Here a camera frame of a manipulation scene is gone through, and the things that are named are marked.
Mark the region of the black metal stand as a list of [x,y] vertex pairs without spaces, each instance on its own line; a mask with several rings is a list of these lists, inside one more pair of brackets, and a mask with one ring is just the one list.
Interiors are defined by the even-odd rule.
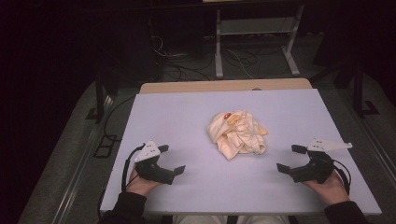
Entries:
[[352,106],[359,117],[364,119],[368,115],[378,115],[375,105],[371,101],[362,99],[363,70],[359,62],[342,63],[340,72],[334,80],[334,86],[338,89],[345,89],[349,83],[353,84]]
[[[95,98],[96,108],[91,108],[86,119],[94,120],[99,124],[105,117],[105,95],[102,80],[99,76],[95,78]],[[103,133],[98,146],[93,152],[93,156],[98,159],[109,158],[115,146],[117,136],[115,134]]]

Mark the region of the cream baby garment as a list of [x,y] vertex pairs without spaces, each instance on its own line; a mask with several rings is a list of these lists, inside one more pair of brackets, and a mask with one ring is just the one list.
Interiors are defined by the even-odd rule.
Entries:
[[246,110],[220,112],[206,127],[211,141],[230,161],[237,154],[262,154],[267,131]]

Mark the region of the aluminium floor rail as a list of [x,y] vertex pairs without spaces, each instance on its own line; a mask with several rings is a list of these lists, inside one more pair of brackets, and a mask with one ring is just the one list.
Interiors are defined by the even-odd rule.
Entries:
[[105,117],[96,124],[86,119],[90,109],[96,108],[96,98],[83,94],[67,122],[54,151],[56,173],[60,175],[58,183],[64,185],[50,224],[66,223],[81,186],[89,182],[87,173],[92,168],[92,155],[103,135],[106,112],[112,104],[113,100],[105,95]]
[[365,151],[371,154],[383,174],[396,188],[396,118],[386,111],[375,109],[371,102],[366,107],[351,108],[351,115],[362,134]]

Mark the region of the person's left hand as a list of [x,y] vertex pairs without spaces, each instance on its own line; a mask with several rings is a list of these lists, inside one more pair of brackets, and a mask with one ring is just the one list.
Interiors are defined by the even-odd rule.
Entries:
[[152,180],[146,180],[140,177],[136,170],[132,170],[127,192],[132,192],[147,197],[155,188],[159,187],[161,183]]

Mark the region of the light wooden table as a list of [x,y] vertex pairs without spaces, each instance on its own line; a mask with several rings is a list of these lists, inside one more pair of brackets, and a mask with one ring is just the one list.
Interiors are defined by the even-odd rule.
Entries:
[[141,87],[140,93],[300,90],[311,88],[312,85],[306,78],[275,78],[146,83]]

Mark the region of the person's right hand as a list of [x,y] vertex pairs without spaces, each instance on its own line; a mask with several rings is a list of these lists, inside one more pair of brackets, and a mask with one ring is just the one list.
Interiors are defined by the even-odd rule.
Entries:
[[349,201],[343,181],[335,171],[322,184],[316,180],[309,180],[305,181],[304,185],[311,188],[326,205]]

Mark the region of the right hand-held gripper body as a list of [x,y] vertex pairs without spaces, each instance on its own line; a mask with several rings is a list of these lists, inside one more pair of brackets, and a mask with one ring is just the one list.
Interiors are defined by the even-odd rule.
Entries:
[[345,165],[343,165],[344,169],[337,168],[334,165],[336,160],[328,155],[329,151],[349,148],[352,148],[351,143],[315,138],[307,146],[307,152],[305,153],[309,158],[308,164],[302,167],[291,168],[290,176],[296,183],[316,180],[319,184],[322,184],[332,174],[332,171],[335,170],[341,176],[344,183],[349,184],[351,182],[351,175],[348,169]]

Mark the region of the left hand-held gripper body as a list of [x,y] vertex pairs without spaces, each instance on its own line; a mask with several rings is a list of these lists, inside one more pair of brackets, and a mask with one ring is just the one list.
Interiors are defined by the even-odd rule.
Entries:
[[175,178],[174,172],[163,169],[157,164],[162,154],[158,147],[153,141],[147,141],[134,159],[135,170],[146,180],[172,185]]

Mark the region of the white metal stand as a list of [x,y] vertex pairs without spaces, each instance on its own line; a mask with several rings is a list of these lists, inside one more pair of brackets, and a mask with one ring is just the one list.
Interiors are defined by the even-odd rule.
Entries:
[[296,13],[291,17],[225,20],[221,11],[216,15],[216,52],[215,69],[216,78],[223,78],[221,55],[221,38],[225,35],[259,35],[259,34],[288,34],[288,43],[281,48],[281,52],[293,76],[299,76],[300,71],[293,59],[291,50],[304,12],[304,5],[299,5]]

